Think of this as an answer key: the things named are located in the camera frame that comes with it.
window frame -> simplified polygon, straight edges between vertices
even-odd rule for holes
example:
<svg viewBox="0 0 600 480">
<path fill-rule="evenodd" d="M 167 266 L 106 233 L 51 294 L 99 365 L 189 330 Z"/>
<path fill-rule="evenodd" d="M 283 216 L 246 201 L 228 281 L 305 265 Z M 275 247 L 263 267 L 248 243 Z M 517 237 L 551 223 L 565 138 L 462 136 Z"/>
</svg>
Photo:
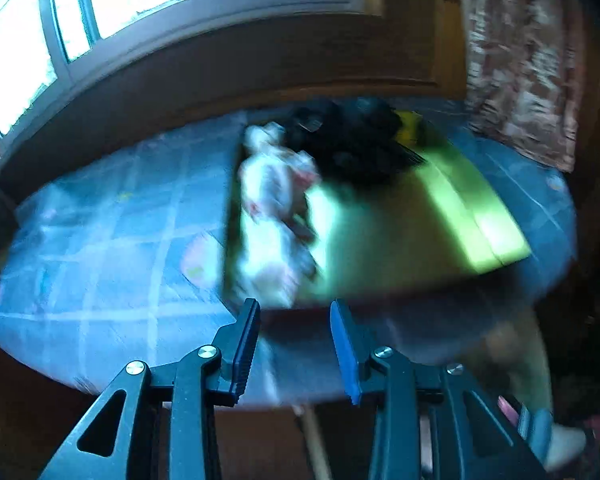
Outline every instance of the window frame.
<svg viewBox="0 0 600 480">
<path fill-rule="evenodd" d="M 8 0 L 0 0 L 0 10 Z M 101 38 L 91 0 L 85 12 L 91 48 L 69 62 L 54 0 L 38 0 L 43 32 L 57 79 L 8 134 L 0 134 L 0 159 L 40 129 L 78 94 L 156 50 L 218 28 L 252 20 L 307 13 L 366 13 L 365 0 L 184 0 L 152 12 L 108 38 Z"/>
</svg>

wooden wall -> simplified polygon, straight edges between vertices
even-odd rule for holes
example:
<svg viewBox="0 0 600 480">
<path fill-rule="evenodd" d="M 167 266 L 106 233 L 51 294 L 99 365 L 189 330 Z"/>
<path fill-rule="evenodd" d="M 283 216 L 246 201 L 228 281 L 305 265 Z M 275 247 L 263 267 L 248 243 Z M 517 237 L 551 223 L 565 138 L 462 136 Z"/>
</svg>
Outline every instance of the wooden wall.
<svg viewBox="0 0 600 480">
<path fill-rule="evenodd" d="M 579 266 L 588 276 L 600 259 L 600 29 L 593 20 L 586 33 L 586 86 L 568 182 L 578 211 Z"/>
<path fill-rule="evenodd" d="M 95 84 L 0 162 L 17 202 L 44 183 L 167 128 L 317 95 L 463 98 L 458 0 L 382 0 L 382 16 L 273 18 L 159 50 Z"/>
</svg>

pink object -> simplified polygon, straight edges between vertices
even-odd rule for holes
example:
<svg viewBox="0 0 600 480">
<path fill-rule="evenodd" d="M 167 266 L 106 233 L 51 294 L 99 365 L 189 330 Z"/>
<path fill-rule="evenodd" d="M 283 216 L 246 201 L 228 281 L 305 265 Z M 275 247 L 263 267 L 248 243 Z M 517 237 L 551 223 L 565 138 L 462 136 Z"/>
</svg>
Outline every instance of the pink object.
<svg viewBox="0 0 600 480">
<path fill-rule="evenodd" d="M 513 408 L 513 406 L 511 406 L 504 397 L 498 397 L 498 407 L 502 414 L 506 416 L 507 420 L 513 425 L 513 427 L 517 428 L 520 415 Z"/>
<path fill-rule="evenodd" d="M 187 246 L 180 261 L 180 271 L 195 286 L 215 288 L 222 273 L 222 246 L 211 235 L 198 235 Z"/>
</svg>

white plush toy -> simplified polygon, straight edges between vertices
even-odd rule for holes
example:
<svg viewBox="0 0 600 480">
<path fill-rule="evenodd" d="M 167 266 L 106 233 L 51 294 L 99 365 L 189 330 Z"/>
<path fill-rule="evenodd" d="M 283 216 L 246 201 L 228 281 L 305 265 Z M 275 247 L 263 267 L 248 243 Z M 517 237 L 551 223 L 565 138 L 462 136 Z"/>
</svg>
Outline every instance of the white plush toy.
<svg viewBox="0 0 600 480">
<path fill-rule="evenodd" d="M 252 155 L 239 170 L 244 253 L 238 265 L 240 294 L 261 306 L 292 307 L 302 280 L 315 273 L 305 242 L 305 192 L 320 180 L 314 160 L 305 152 L 279 146 L 284 130 L 275 123 L 245 132 Z"/>
</svg>

person's leg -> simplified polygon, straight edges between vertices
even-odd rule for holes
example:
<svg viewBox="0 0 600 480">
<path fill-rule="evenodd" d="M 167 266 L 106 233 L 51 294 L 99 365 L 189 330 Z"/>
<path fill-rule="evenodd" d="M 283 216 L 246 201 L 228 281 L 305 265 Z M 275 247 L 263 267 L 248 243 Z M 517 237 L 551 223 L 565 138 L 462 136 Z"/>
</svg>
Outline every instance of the person's leg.
<svg viewBox="0 0 600 480">
<path fill-rule="evenodd" d="M 551 443 L 544 468 L 551 472 L 560 469 L 578 455 L 587 445 L 587 437 L 579 428 L 566 428 L 559 424 L 552 425 Z M 420 464 L 422 470 L 429 473 L 433 468 L 431 447 L 431 426 L 429 417 L 420 416 Z"/>
<path fill-rule="evenodd" d="M 498 323 L 454 361 L 464 364 L 487 391 L 508 392 L 533 411 L 553 411 L 548 359 L 531 307 Z"/>
</svg>

